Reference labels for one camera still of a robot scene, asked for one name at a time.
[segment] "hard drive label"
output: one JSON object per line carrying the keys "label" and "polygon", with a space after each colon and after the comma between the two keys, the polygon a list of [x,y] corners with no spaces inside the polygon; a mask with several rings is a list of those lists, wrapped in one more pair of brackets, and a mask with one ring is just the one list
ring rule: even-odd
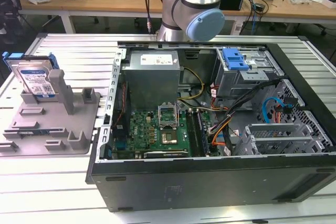
{"label": "hard drive label", "polygon": [[55,91],[50,82],[46,80],[47,74],[43,70],[21,70],[22,78],[30,91],[42,98],[54,97]]}

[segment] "power supply label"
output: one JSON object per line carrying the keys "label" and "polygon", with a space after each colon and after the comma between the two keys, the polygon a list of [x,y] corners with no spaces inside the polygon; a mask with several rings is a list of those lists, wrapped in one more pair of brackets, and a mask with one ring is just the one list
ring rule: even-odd
{"label": "power supply label", "polygon": [[172,55],[142,55],[141,65],[172,65]]}
{"label": "power supply label", "polygon": [[46,81],[47,74],[44,70],[21,70],[20,73],[32,94],[40,98],[55,96],[53,87]]}

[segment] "silver robot arm segment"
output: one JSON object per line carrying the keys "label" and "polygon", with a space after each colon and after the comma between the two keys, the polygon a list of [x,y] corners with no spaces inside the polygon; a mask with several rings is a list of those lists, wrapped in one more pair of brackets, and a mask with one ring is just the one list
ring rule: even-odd
{"label": "silver robot arm segment", "polygon": [[225,17],[221,0],[163,0],[159,41],[208,41],[219,34]]}

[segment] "yellow wire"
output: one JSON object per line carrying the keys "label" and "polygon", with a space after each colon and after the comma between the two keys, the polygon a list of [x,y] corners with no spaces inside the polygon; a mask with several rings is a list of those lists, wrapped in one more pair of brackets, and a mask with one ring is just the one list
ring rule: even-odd
{"label": "yellow wire", "polygon": [[216,135],[214,136],[214,139],[212,141],[212,144],[215,144],[216,143],[216,139],[219,135],[219,133],[224,129],[225,126],[227,126],[227,124],[231,121],[231,119],[229,121],[227,121],[216,133]]}
{"label": "yellow wire", "polygon": [[196,74],[196,73],[195,73],[193,70],[191,70],[190,68],[184,68],[184,69],[189,70],[191,73],[193,73],[193,74],[198,78],[198,80],[200,81],[200,83],[201,83],[201,85],[202,85],[202,88],[201,88],[201,90],[199,91],[198,94],[193,95],[192,97],[180,97],[179,99],[190,100],[190,99],[195,99],[195,98],[200,97],[201,94],[202,94],[203,91],[204,91],[204,83],[203,83],[203,81],[200,79],[200,77],[198,76],[198,74]]}

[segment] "motherboard chip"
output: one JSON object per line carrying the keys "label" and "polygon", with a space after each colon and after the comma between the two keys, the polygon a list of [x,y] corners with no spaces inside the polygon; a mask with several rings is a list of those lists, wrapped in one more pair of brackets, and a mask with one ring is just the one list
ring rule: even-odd
{"label": "motherboard chip", "polygon": [[176,130],[162,130],[161,140],[162,144],[177,144]]}

